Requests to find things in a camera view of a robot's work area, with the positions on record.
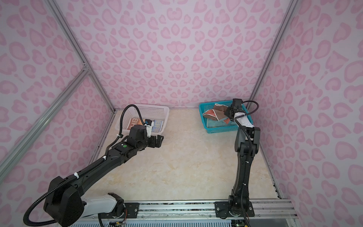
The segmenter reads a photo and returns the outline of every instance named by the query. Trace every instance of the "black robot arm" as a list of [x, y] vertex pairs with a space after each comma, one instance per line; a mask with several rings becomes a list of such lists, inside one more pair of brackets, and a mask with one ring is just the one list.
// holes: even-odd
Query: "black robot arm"
[[[257, 107], [253, 111], [246, 113], [242, 108], [242, 104], [246, 102], [253, 102]], [[228, 208], [220, 209], [217, 215], [220, 218], [243, 215], [247, 226], [249, 226], [249, 223], [246, 216], [254, 216], [252, 203], [249, 201], [248, 182], [251, 165], [260, 145], [260, 128], [253, 126], [247, 115], [254, 113], [257, 109], [258, 103], [255, 101], [243, 102], [241, 99], [233, 99], [232, 105], [225, 112], [225, 115], [238, 125], [234, 143], [234, 150], [237, 152], [238, 157], [238, 167], [236, 181], [228, 198]]]
[[[125, 111], [129, 107], [135, 107], [139, 117], [144, 125], [134, 125], [130, 129], [130, 134], [121, 142], [116, 143], [122, 138], [122, 121]], [[123, 212], [123, 199], [114, 193], [109, 193], [102, 201], [103, 207], [99, 208], [91, 206], [87, 202], [82, 201], [81, 196], [99, 179], [105, 176], [114, 168], [124, 164], [130, 158], [135, 156], [138, 151], [144, 150], [146, 147], [160, 147], [164, 139], [163, 136], [151, 136], [151, 128], [153, 122], [149, 119], [142, 120], [141, 114], [137, 106], [128, 105], [120, 118], [120, 132], [117, 139], [106, 148], [105, 155], [91, 165], [87, 166], [73, 175], [66, 178], [60, 176], [53, 179], [49, 184], [49, 190], [39, 199], [37, 199], [25, 212], [23, 221], [28, 226], [44, 226], [58, 222], [61, 226], [66, 227], [73, 224], [82, 216], [94, 214], [95, 210], [108, 210], [114, 216], [120, 216]], [[45, 222], [33, 222], [29, 220], [31, 211], [45, 199], [44, 211], [47, 212], [54, 220]]]

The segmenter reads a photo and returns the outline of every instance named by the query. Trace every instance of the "beige tabletop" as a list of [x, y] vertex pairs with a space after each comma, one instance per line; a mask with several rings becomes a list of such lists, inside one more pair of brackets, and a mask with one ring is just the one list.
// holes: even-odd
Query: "beige tabletop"
[[[118, 131], [118, 111], [101, 157]], [[197, 109], [172, 109], [160, 148], [146, 148], [95, 183], [85, 196], [113, 192], [124, 200], [227, 199], [236, 179], [237, 131], [208, 134]], [[252, 163], [250, 198], [277, 198], [270, 175], [258, 153]]]

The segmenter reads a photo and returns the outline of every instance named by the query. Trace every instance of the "metal mounting plate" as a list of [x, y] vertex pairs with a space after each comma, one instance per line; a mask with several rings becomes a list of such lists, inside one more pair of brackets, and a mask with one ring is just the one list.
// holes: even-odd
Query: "metal mounting plate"
[[[137, 217], [134, 220], [211, 220], [217, 219], [215, 202], [227, 200], [162, 200], [162, 201], [127, 201], [139, 203]], [[289, 199], [250, 199], [253, 204], [254, 217], [250, 219], [295, 219], [296, 211]], [[97, 218], [92, 215], [78, 221]], [[243, 217], [227, 217], [227, 219], [243, 219]]]
[[[215, 212], [216, 212], [217, 218], [222, 218], [222, 219], [225, 219], [227, 217], [243, 218], [243, 214], [235, 216], [235, 215], [232, 215], [232, 213], [228, 212], [228, 209], [229, 209], [228, 202], [215, 202], [214, 207], [215, 207]], [[246, 210], [246, 213], [249, 217], [254, 217], [254, 211], [253, 211], [253, 206], [252, 206], [251, 202], [249, 202], [249, 206], [248, 206], [248, 209]]]
[[[127, 219], [129, 218], [137, 218], [137, 214], [139, 212], [139, 203], [124, 203], [125, 208], [127, 209]], [[120, 217], [114, 218], [110, 215], [110, 213], [101, 213], [102, 219], [124, 219], [125, 213], [123, 213]]]

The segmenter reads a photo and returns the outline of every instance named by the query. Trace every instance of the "pink wallpaper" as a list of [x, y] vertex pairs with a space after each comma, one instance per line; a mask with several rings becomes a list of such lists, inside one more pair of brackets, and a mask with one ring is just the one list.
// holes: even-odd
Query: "pink wallpaper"
[[[0, 226], [24, 225], [24, 212], [53, 178], [86, 167], [110, 116], [87, 77], [0, 185]], [[50, 220], [42, 205], [32, 212], [32, 221]]]
[[0, 163], [80, 61], [42, 0], [0, 2]]
[[288, 3], [58, 1], [117, 108], [248, 98]]
[[363, 226], [363, 1], [304, 0], [253, 116], [305, 227]]

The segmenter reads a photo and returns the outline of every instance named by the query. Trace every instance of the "cable tie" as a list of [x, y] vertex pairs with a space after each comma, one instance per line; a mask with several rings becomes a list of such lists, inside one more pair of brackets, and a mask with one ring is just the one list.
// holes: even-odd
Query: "cable tie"
[[73, 173], [73, 175], [75, 175], [77, 177], [77, 179], [79, 179], [79, 175], [77, 172]]

